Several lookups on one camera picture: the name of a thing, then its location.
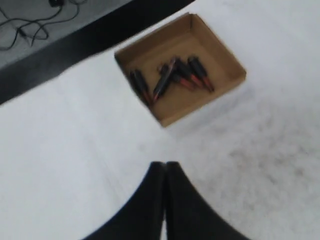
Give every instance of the cardboard box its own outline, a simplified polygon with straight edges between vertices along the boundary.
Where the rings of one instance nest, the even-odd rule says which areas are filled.
[[[189,91],[172,83],[166,93],[150,108],[166,127],[201,106],[232,90],[246,78],[246,70],[196,14],[185,14],[142,39],[115,53],[126,77],[130,70],[142,71],[152,94],[160,76],[157,67],[173,56],[184,61],[196,55],[203,63],[215,91],[197,88]]]

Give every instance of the dark stain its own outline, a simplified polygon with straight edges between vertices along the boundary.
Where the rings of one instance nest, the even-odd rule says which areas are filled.
[[[232,152],[229,153],[229,155],[233,158],[237,158],[241,160],[248,159],[246,152],[242,151],[241,149],[233,150]]]
[[[270,128],[273,124],[274,124],[274,119],[273,119],[273,117],[270,117],[270,118],[266,121],[265,126],[268,127],[268,128]]]
[[[243,204],[243,207],[244,207],[244,209],[250,210],[252,212],[255,210],[255,205],[253,205],[252,203],[245,202]]]
[[[140,152],[144,152],[146,150],[146,146],[144,144],[141,144],[141,145],[138,146],[138,150]]]
[[[286,160],[284,158],[276,158],[274,163],[276,166],[282,166],[285,165]]]
[[[299,178],[303,178],[305,176],[305,170],[303,168],[296,168],[294,170],[294,175]]]
[[[265,162],[261,161],[261,162],[258,163],[258,168],[259,169],[265,169],[265,167],[266,167]]]
[[[270,181],[270,183],[272,183],[273,185],[277,185],[278,184],[278,181],[273,177],[271,176],[270,174],[267,174],[266,175],[266,178]]]
[[[303,146],[299,146],[298,152],[301,155],[309,155],[308,151]]]

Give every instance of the black cable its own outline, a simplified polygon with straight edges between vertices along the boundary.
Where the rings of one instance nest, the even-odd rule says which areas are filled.
[[[69,2],[70,2],[71,4],[73,4],[73,5],[76,6],[76,13],[75,13],[72,17],[70,17],[70,18],[68,18],[68,19],[64,19],[64,20],[48,22],[48,23],[43,24],[42,26],[45,27],[45,26],[52,25],[52,24],[66,23],[66,22],[69,22],[69,21],[75,19],[75,18],[79,15],[79,13],[80,13],[80,6],[83,5],[83,4],[85,4],[85,3],[87,3],[87,1],[88,1],[88,0],[83,0],[83,1],[78,2],[78,1],[75,1],[75,0],[69,0]],[[39,32],[40,30],[41,30],[41,28],[39,27],[39,29],[38,29],[38,30],[35,32],[35,34],[33,35],[32,42],[31,42],[31,46],[34,45],[36,36],[37,36],[37,34],[38,34],[38,32]]]
[[[55,14],[49,16],[49,17],[39,18],[39,19],[35,19],[35,20],[30,20],[30,19],[25,19],[25,18],[9,18],[9,17],[7,16],[7,14],[5,13],[5,11],[0,7],[0,12],[1,12],[1,13],[4,15],[4,17],[7,19],[6,21],[0,23],[0,27],[2,27],[2,26],[5,25],[5,24],[12,23],[12,22],[14,22],[14,21],[27,22],[26,24],[24,24],[24,25],[16,28],[15,36],[14,36],[14,39],[13,39],[11,45],[5,46],[5,47],[0,46],[0,51],[8,51],[8,50],[10,50],[10,49],[15,45],[15,43],[16,43],[16,41],[17,41],[17,39],[18,39],[18,35],[20,35],[20,36],[21,36],[22,38],[24,38],[24,39],[27,39],[27,38],[32,39],[32,40],[33,40],[34,38],[39,39],[39,40],[46,40],[46,39],[48,39],[48,38],[49,38],[49,33],[48,33],[48,31],[43,27],[43,25],[42,25],[41,23],[39,23],[39,21],[47,21],[47,20],[54,19],[56,16],[58,16],[58,15],[61,13],[61,11],[62,11],[62,7],[59,7],[58,11],[57,11]],[[34,35],[26,34],[26,32],[23,30],[23,28],[24,28],[24,27],[27,27],[27,26],[29,26],[29,25],[31,25],[31,24],[37,24],[37,25],[39,25],[38,32],[39,32],[40,30],[42,30],[42,31],[44,32],[44,34],[45,34],[45,37],[41,37],[41,38],[40,38],[40,37],[37,37],[37,36],[35,37]]]
[[[6,15],[6,13],[3,11],[3,9],[0,8],[0,12],[4,15],[5,18],[7,18],[6,21],[0,23],[0,27],[2,27],[5,24],[12,23],[14,21],[27,22],[27,23],[19,26],[18,28],[16,28],[15,36],[14,36],[14,39],[13,39],[11,45],[7,46],[7,47],[1,47],[0,46],[0,51],[8,51],[8,50],[10,50],[15,45],[19,35],[22,38],[26,39],[27,41],[28,41],[28,39],[32,39],[31,46],[34,45],[35,40],[47,40],[49,38],[49,33],[48,33],[47,29],[45,28],[45,26],[53,25],[53,24],[65,23],[65,22],[69,22],[69,21],[75,19],[80,13],[80,5],[85,4],[88,0],[83,0],[83,1],[80,1],[80,2],[75,1],[75,0],[68,0],[68,1],[71,4],[76,6],[76,13],[72,17],[70,17],[68,19],[64,19],[64,20],[47,22],[47,23],[43,23],[43,24],[40,23],[40,21],[48,21],[48,20],[54,19],[55,17],[57,17],[61,13],[63,7],[62,6],[59,7],[58,11],[55,14],[49,16],[49,17],[39,18],[39,19],[35,19],[35,20],[30,20],[30,19],[25,19],[25,18],[9,18]],[[25,27],[27,27],[27,26],[29,26],[31,24],[37,24],[39,26],[39,28],[37,29],[37,31],[33,35],[26,34],[26,32],[23,30],[23,28],[25,28]],[[38,33],[40,31],[43,31],[45,36],[42,36],[42,37],[38,36]]]

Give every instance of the black object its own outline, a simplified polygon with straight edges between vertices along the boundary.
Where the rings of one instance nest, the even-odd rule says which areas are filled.
[[[166,169],[168,240],[248,240],[211,209],[178,162]]]
[[[163,76],[165,75],[167,72],[169,71],[169,65],[168,64],[163,64],[163,66],[159,69],[159,73]],[[171,80],[174,83],[177,84],[181,84],[182,86],[186,87],[187,89],[189,89],[190,91],[193,91],[195,89],[195,86],[193,83],[191,83],[190,81],[184,79],[183,77],[181,77],[177,71],[174,71],[171,75]]]
[[[137,34],[193,1],[132,0],[72,34],[2,68],[0,104],[58,76],[81,60]]]
[[[196,56],[190,56],[188,58],[188,64],[190,68],[194,71],[194,73],[200,78],[205,86],[208,88],[210,92],[213,92],[215,89],[211,84],[210,79],[208,78],[208,73],[205,69],[205,67],[200,62],[199,58]]]
[[[161,72],[162,66],[158,67],[158,72]],[[153,90],[153,101],[157,101],[168,89],[170,82],[172,81],[172,75],[175,70],[175,62],[171,61],[168,65],[168,70],[165,74],[162,74],[158,83]]]
[[[8,46],[0,46],[0,52],[1,51],[11,50],[14,47],[14,45],[16,44],[18,36],[21,36],[23,39],[25,39],[28,44],[29,44],[28,39],[32,39],[32,44],[33,44],[34,40],[46,40],[46,39],[48,39],[49,38],[49,33],[44,28],[44,24],[41,24],[40,21],[47,21],[47,20],[54,19],[56,16],[58,16],[61,13],[61,11],[62,11],[62,7],[59,7],[58,11],[56,13],[54,13],[53,15],[49,16],[49,17],[30,20],[30,19],[20,18],[20,17],[9,18],[5,14],[4,10],[0,7],[0,12],[2,12],[2,14],[7,19],[6,21],[0,23],[0,27],[4,26],[6,24],[13,24],[14,22],[26,22],[25,24],[20,25],[19,27],[14,27],[16,29],[16,31],[15,31],[15,35],[13,37],[13,40],[12,40],[11,44],[8,45]],[[23,28],[25,28],[25,27],[27,27],[29,25],[32,25],[32,24],[38,25],[38,30],[34,35],[27,34],[23,30]],[[44,36],[38,36],[38,33],[41,30],[43,31]]]
[[[124,207],[85,240],[159,240],[164,220],[166,165],[151,163]]]
[[[56,8],[56,7],[62,7],[65,2],[64,0],[49,0],[49,4],[51,7]]]
[[[182,74],[182,76],[189,81],[192,81],[200,88],[204,86],[203,83],[193,74],[189,66],[185,64],[179,57],[174,57],[173,59],[175,61],[176,69],[178,72],[180,72],[180,74]]]
[[[151,163],[124,207],[85,240],[249,240],[215,213],[178,162]]]
[[[135,69],[130,72],[130,81],[134,90],[142,97],[143,101],[148,105],[152,105],[151,98],[149,96],[149,87],[146,83],[145,77],[142,72]]]

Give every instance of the white surface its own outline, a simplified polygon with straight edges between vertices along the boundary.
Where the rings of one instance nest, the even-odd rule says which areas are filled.
[[[0,239],[81,239],[128,200],[151,161],[179,161],[253,240],[318,240],[319,7],[197,0],[154,26],[197,13],[248,72],[239,88],[168,128],[132,93],[114,49],[2,105]]]

